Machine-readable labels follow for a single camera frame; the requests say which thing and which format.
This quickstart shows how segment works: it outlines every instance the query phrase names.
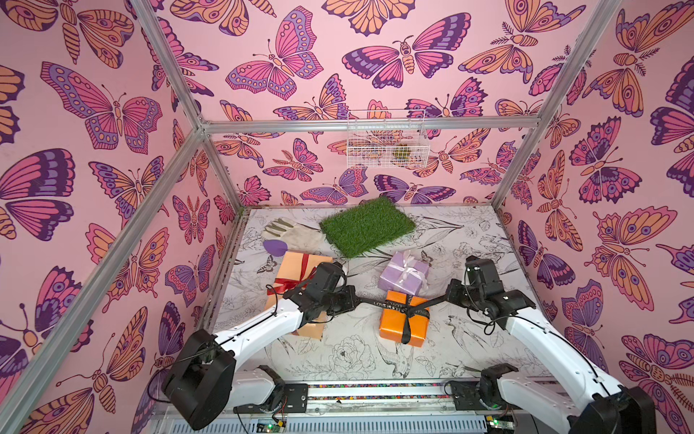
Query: artificial grass mat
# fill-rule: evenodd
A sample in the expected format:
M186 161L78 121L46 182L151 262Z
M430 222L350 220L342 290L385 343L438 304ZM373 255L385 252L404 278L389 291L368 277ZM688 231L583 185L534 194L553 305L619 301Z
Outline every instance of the artificial grass mat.
M386 197L339 212L321 222L329 243L354 258L414 231L416 225Z

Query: metal rail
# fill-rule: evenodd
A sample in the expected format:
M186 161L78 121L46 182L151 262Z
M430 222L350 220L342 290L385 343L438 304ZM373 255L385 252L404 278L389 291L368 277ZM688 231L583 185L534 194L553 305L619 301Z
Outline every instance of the metal rail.
M417 119L418 125L427 130L465 128L535 128L541 121L537 116L482 116L482 117L427 117ZM210 122L204 124L206 134L247 133L299 133L308 131L347 131L347 125L364 130L403 130L412 127L409 118L404 119L356 119L321 121L249 121Z
M17 384L0 408L0 433L17 433L22 428L29 413L34 410L37 401L44 394L63 360L84 330L87 321L99 307L118 271L137 248L145 230L176 184L185 165L190 161L201 136L199 129L188 135L176 155L165 167L164 174L157 180L142 204L137 207L130 223L118 234L103 260L87 278L82 290L70 305L70 309L41 346L41 352L31 359L29 366L19 377Z
M581 68L588 60L588 57L593 52L596 44L600 40L605 29L612 22L613 15L617 12L617 8L622 3L622 0L601 0L600 3L595 7L591 18L583 29L579 37L576 39L576 45L574 46L571 54L568 57L566 63L561 68L561 72L552 86L552 89L545 98L540 113L540 122L537 127L533 128L526 136L525 140L521 144L520 148L516 152L511 165L506 171L504 178L499 184L499 188L494 194L494 199L491 201L491 205L494 209L499 209L501 203L504 201L506 196L511 191L511 186L521 174L521 170L525 166L525 162L530 157L530 154L535 150L537 144L542 140L545 129L550 125L552 121L552 116L559 109L561 101L564 96L571 88L574 80L581 72Z

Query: wire basket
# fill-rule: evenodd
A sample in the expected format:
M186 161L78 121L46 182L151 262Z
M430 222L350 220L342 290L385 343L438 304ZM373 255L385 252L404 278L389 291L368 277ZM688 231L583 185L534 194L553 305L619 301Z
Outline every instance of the wire basket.
M381 113L383 110L350 111L350 119L347 121L347 165L405 169L424 167L429 156L430 143L423 128L423 120L389 117L378 119L378 114ZM362 119L370 119L370 122L356 122L354 117L357 115Z

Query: butterfly print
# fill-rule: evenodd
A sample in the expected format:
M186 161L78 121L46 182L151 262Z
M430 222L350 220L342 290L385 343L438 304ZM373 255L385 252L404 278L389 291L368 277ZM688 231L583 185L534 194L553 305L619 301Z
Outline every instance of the butterfly print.
M330 15L350 17L350 27L364 36L379 35L393 18L407 18L415 0L327 0L322 8Z
M92 262L99 264L116 237L95 223L89 225L89 232L85 235L89 240L87 250L92 254ZM136 252L126 259L116 275L116 280L111 283L106 293L108 302L101 312L106 313L111 302L128 295L133 286L140 292L152 292L156 298L157 292L154 290L154 285L159 281L159 266L164 260L168 246L169 230L167 228L162 228L152 235L144 248L140 240Z
M489 74L497 69L501 74L518 71L523 73L523 82L528 83L532 77L532 60L519 47L533 47L538 40L523 33L548 32L565 26L581 15L585 8L586 6L579 6L568 14L562 14L557 12L557 7L551 1L540 6L540 0L506 0L511 23L519 33L514 34L513 28L503 22L501 27L505 36L495 39L491 44L499 45L509 41L511 44L477 54L461 63L458 69L476 74Z
M205 190L205 180L208 178L207 169L209 168L210 159L208 158L208 155L206 152L198 149L195 151L195 154L193 154L190 162L186 164L186 170L181 174L176 182L183 181L185 178L185 173L188 172L190 176L196 177L200 191L205 195L205 197L207 197L208 192Z
M231 202L225 200L222 196L216 195L214 197L214 204L219 210L219 221L222 224L233 222L236 219L236 211L234 211L234 207L231 206Z
M422 75L432 78L436 71L453 64L453 56L434 50L455 51L460 46L470 28L470 14L461 12L451 15L432 24L424 30L410 46L406 37L400 43L400 49L375 46L363 47L347 53L342 63L358 76L369 79L375 89L386 86L403 85L403 68L408 74L414 74L416 63Z
M115 149L118 137L125 135L131 151L147 153L147 133L156 131L157 121L162 116L157 101L135 97L121 107L120 98L118 101L112 96L107 99L95 84L80 74L50 62L43 62L41 79L60 95L65 110L86 118L85 127L94 149Z
M660 145L685 137L676 147L675 153L694 149L694 103L691 100L694 92L694 58L684 64L668 90L665 100L686 110L682 112L675 108L658 107L651 114L651 124L655 132L651 143ZM682 191L689 197L694 197L694 153L689 153L668 169L668 178L677 179L684 184Z
M277 17L269 0L247 1L258 8L260 12ZM243 35L250 24L244 0L217 0L213 2L174 0L171 4L171 13L188 21L208 24L216 23L223 18L222 22L219 23L219 30L229 36Z
M293 76L307 80L323 71L316 56L309 51L316 42L311 30L312 18L311 12L297 6L283 19L277 30L277 55L270 53L269 61L253 60L237 66L227 76L226 83L234 90L246 89L254 94L268 90L288 100L296 92L296 82L291 79Z
M676 266L683 272L694 274L694 246L683 246L681 249L666 246L664 244L656 244L655 247L660 247L668 251L672 255L670 264ZM680 285L686 287L694 287L694 282L681 282ZM680 324L687 321L694 321L694 297L683 300L679 303L679 308L682 309L682 315L679 318L671 319L671 324Z
M503 210L501 210L501 208L496 210L496 214L499 216L499 220L501 220L504 226L508 226L514 219L514 216L511 215L510 212L504 212Z
M552 241L557 241L557 238L570 248L576 251L583 250L583 241L581 241L578 231L568 219L566 214L559 207L565 208L571 211L564 205L562 198L564 195L559 196L561 192L561 182L564 179L564 151L560 150L557 152L557 156L552 161L552 165L547 170L547 174L542 174L540 180L537 183L537 191L545 199L549 199L549 202L545 202L537 208L537 212L548 212L550 215L547 217L545 222L545 235ZM566 180L566 190L564 194L568 191L568 179ZM576 214L571 211L573 218L576 218Z
M96 57L104 65L120 68L123 64L123 53L116 47L124 46L133 35L133 22L114 10L91 9L75 12L72 8L74 3L63 1L58 7L57 1L1 0L0 8L15 24L35 32L50 29L56 23L60 9L60 16L65 20L62 24L65 48L75 65L80 55L80 34L77 31L79 25L84 39Z
M281 193L282 193L282 205L284 205L284 206L302 206L303 205L303 203L299 203L299 199L297 199L295 196L292 196L290 193L287 193L284 190Z
M41 284L38 297L36 298L36 309L34 309L34 327L29 328L29 321L23 303L19 304L19 309L24 314L24 327L14 328L8 325L7 321L1 321L0 326L10 331L20 332L22 341L26 348L17 339L7 336L0 336L0 403L5 399L7 393L19 380L24 368L29 363L27 351L35 355L43 345L43 341L48 338L60 318L82 289L82 284L72 280L72 272L65 268L53 267ZM73 345L73 353L90 343L90 336L93 334L90 322L85 327L77 342Z
M237 107L228 101L221 100L219 102L222 110L227 119L232 122L250 122L253 121L251 114L245 111L243 108ZM258 167L263 167L262 156L256 151L253 146L260 145L257 139L273 139L275 137L280 137L284 133L233 133L224 135L224 138L229 140L222 140L215 142L214 145L217 147L217 151L224 156L236 155L239 158L250 158L255 160Z
M467 117L467 116L482 116L482 107L487 96L484 90L480 88L481 83L478 80L470 77L463 82L458 88L458 91L453 95L453 100L448 107L448 98L446 95L446 103L441 104L438 98L434 98L441 108L434 104L421 99L408 99L405 110L409 110L407 117ZM440 130L427 130L429 140L437 137L441 133Z
M91 161L89 166L101 183L101 188L106 195L111 199L116 199L116 208L123 220L121 227L124 228L135 214L138 205L142 203L154 187L154 183L164 173L164 158L158 156L149 162L142 172L142 177L139 176L139 170L137 170L137 175L129 171L135 180L104 162Z
M177 265L167 271L164 283L173 289L174 294L183 294L185 307L195 301L197 290L205 292L210 288L210 270L214 262L214 245L208 246L199 257L198 264Z
M569 55L571 54L571 46L567 45L564 47L564 54L552 58L553 61L555 62L565 62L566 59L568 59ZM595 54L595 50L593 50L589 56L588 59L586 59L586 66L591 67L593 66L593 63L591 62L590 58L593 57L593 54ZM555 79L559 76L559 73L561 72L561 68L564 67L564 63L559 63L557 65L551 65L549 67L546 67L542 71L540 71L539 74L535 77L535 80L533 83L530 85L530 91L528 92L529 94L533 96L537 96L541 93L547 92L548 90L552 89L552 86L555 83ZM573 81L573 84L571 85L571 89L569 89L568 93L566 94L566 103L571 106L573 105L578 97L581 96L581 92L583 92L583 88L586 85L586 68L582 67L581 71L578 73L578 76L576 79Z
M344 205L347 196L361 197L368 193L364 187L366 180L366 168L357 165L347 169L340 179L333 181L332 185L323 184L324 187L315 187L299 194L306 201L325 202L331 205Z
M366 111L367 119L391 119L392 114L388 111L388 107L384 106L381 101L372 99L369 101L369 109ZM350 148L356 147L378 147L378 146L393 146L403 141L403 130L367 130L358 133L350 139ZM340 140L328 145L328 149L340 155L347 155L347 140ZM382 155L376 153L375 158L380 158ZM363 155L363 158L374 158L371 155Z
M547 315L550 322L554 321L557 317L557 313L559 312L554 301L551 304L547 303L546 301L542 301L542 308L545 310L545 315Z
M523 263L528 267L531 263L537 268L537 281L545 284L551 290L557 286L568 285L576 279L576 273L560 257L544 253L547 247L535 238L530 226L523 220L518 222L518 248Z
M298 177L300 181L308 182L311 180L309 175L323 171L323 166L316 162L318 156L309 151L306 147L306 142L299 138L294 139L294 157L284 149L282 153L285 155L286 160L273 159L273 161L283 166L269 167L262 171L264 174L281 176L288 181Z
M188 85L190 92L213 97L214 93L211 90L207 89L205 86L191 78L195 77L195 73L191 71L191 69L196 69L198 71L217 71L219 67L214 63L211 63L209 60L205 60L193 53L186 53L185 48L183 48L183 44L181 44L181 42L178 40L178 36L176 36L174 30L171 28L171 24L169 24L169 22L163 18L158 18L158 20L159 26L161 27L162 32L169 43L169 47L171 47L173 56L176 58L176 63L178 63L183 80ZM152 55L152 60L154 60L154 68L152 69L152 90L159 90L164 82L166 82L167 87L169 87L171 85L169 82L169 77L167 77L167 73L162 66L161 60L159 60L159 56L152 47L152 44L149 42L144 29L142 29L142 36L144 36L144 40L149 48L149 53ZM176 107L178 106L178 96L174 92L173 88L171 89L171 106L175 112Z
M595 340L595 331L591 328L600 319L602 313L602 286L590 279L584 287L579 287L575 297L561 298L561 311L570 322L571 327L564 329L564 336L591 362L609 374L607 363Z
M694 321L694 297L689 297L679 303L679 308L682 309L682 315L679 318L671 319L670 324L680 324L687 321Z
M500 99L496 102L495 108L499 116L537 116L542 108L542 99L540 101L535 101L528 106L525 101L520 103L525 106L521 108L518 104L514 103L510 99ZM499 128L499 131L508 131L510 128Z
M380 196L387 197L393 203L401 199L404 201L411 199L412 205L425 205L432 201L442 201L455 194L455 190L450 187L421 187L421 184L407 184L402 179L390 175L376 175L373 177L373 182L378 191L383 192Z
M195 206L190 201L190 196L187 200L188 206L176 195L173 195L171 200L173 201L173 209L178 213L178 227L184 232L186 243L190 244L196 238L202 242L205 235L203 229L208 227L210 200L203 202L202 206L200 206L199 197L196 198Z
M634 250L648 249L633 246L665 230L675 220L677 211L669 210L666 206L657 209L650 206L628 212L624 217L615 213L601 219L596 212L593 212L593 216L598 219L598 237L602 240L602 246L595 248L593 259L584 265L595 265L603 277L612 279L613 285L627 300L636 303L640 309L653 311L653 298L648 286L629 257L645 267L632 254Z
M203 316L203 307L195 306L193 308L193 313L190 314L190 316L193 317L193 328L196 328L198 326L198 322L200 322L200 318Z
M666 6L658 12L653 20L650 14L642 15L634 22L626 21L624 9L617 15L615 36L617 41L634 54L642 54L637 58L634 54L619 53L614 56L613 61L623 67L608 71L588 85L583 92L585 98L594 90L600 93L603 99L612 97L612 105L617 110L627 115L639 117L643 114L643 94L641 85L630 67L641 76L646 75L644 61L655 55L659 48L653 48L666 37L672 35L683 25L687 24L694 17L694 1L680 1Z
M272 255L267 257L267 261L265 261L265 265L260 267L257 271L257 274L260 273L272 273L275 271L275 267L277 267L277 261L272 258Z
M501 182L501 176L506 173L506 169L509 168L511 160L513 160L516 155L514 142L515 140L513 142L505 142L501 145L496 153L496 163L487 160L489 167L463 172L460 174L460 179L467 178L472 182L478 182L482 185L499 184Z
M552 136L550 139L550 149L558 147L563 137L568 137L581 128L580 120L573 118L562 119L564 116L569 116L569 114L562 114L560 107L554 116L552 116L552 121L549 127L547 127L545 139L550 137L550 135Z
M130 0L123 0L123 4L126 10L133 16L133 19L137 19L137 13ZM152 6L154 12L158 10L164 10L164 0L149 0L149 4Z
M246 179L243 190L238 184L236 184L236 188L239 191L239 200L243 206L256 206L272 197L270 191L262 187L260 179L255 175Z
M0 65L0 104L16 101L24 89L24 74ZM14 143L20 131L19 118L10 106L0 106L0 144Z
M226 237L219 232L218 228L214 228L214 241L217 244L217 257L221 259L221 254L224 252L224 247L226 247Z
M624 375L653 398L656 409L673 433L689 434L686 419L666 386L685 408L691 410L693 404L678 387L691 386L691 376L666 373L664 369L685 369L694 365L694 342L686 339L669 342L648 334L643 336L643 343L636 336L628 335L622 336L622 343L631 351L627 358L632 362L620 360L619 367Z
M102 359L101 366L91 376L77 374L56 383L56 387L60 387L70 378L82 377L93 380L93 385L71 392L36 408L29 415L20 433L38 434L57 433L59 431L84 433L92 420L94 399L97 395L103 409L115 414L116 394L108 381L109 379L118 382L128 381L140 372L146 355L146 349L142 346L146 326L147 307L143 307L135 313L123 331L104 372L101 371ZM112 338L113 335L106 342L103 349L104 353ZM56 412L56 408L62 408L62 412Z
M22 158L0 177L0 235L13 240L19 222L41 241L49 241L59 223L68 222L74 211L69 203L39 196L67 197L72 194L75 162L65 149L46 149Z
M163 395L162 384L169 374L169 366L176 359L175 355L183 348L184 334L185 322L181 322L176 305L169 301L164 306L162 319L159 322L159 352L154 354L154 364L149 373L151 374L154 369L156 371L147 383L146 387L149 387L149 390L145 389L139 399L130 434L141 433L152 417L156 401L150 397L165 399L161 396Z
M665 244L656 244L655 247L660 247L672 255L670 264L676 266L683 272L694 274L694 246L682 246L680 249L675 249ZM694 282L682 282L680 285L694 287Z
M175 150L179 150L181 146L183 146L183 142L185 141L185 135L183 134L183 130L181 129L180 125L178 125L178 119L174 118L173 119L173 148Z
M313 98L312 103L306 102L310 107L280 107L273 110L273 112L277 114L277 116L288 121L348 119L350 118L350 113L349 107L344 102L346 99L347 94L342 88L340 77L337 74L333 74L323 85L318 103L316 103L316 99ZM313 140L318 143L318 134L323 133L315 132L312 134L314 135Z
M537 166L537 163L540 162L540 156L540 151L530 154L530 157L528 157L525 162L525 166L523 166L523 169L518 175L517 181L511 186L511 194L521 203L524 203L527 209L530 209L532 206L532 195L530 194L530 186L528 183L532 182L533 179L533 176L528 175L530 175L530 172Z
M453 163L451 163L451 160L460 162L473 162L477 160L482 155L480 147L489 134L489 131L489 128L478 128L456 143L449 152L446 152L448 143L458 137L454 135L453 139L446 143L446 148L444 148L443 151L439 151L436 156L429 156L427 164L421 169L415 170L413 172L414 175L420 178L432 175L439 167L439 161L441 162L441 166L451 174L453 173Z
M590 175L588 180L578 189L580 199L586 203L596 203L604 197L617 203L625 193L633 192L641 184L641 177L631 170L621 167L606 166L621 161L607 161L607 158L618 149L615 147L609 154L607 151L617 138L620 117L608 117L603 124L592 125L586 139L581 140L571 151L569 158L573 166L587 166L581 176Z

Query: white glove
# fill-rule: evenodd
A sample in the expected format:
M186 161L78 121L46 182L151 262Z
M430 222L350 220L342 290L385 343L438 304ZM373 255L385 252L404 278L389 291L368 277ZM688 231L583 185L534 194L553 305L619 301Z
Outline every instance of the white glove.
M277 219L262 231L265 240L281 240L293 251L314 253L325 241L325 234L289 219Z

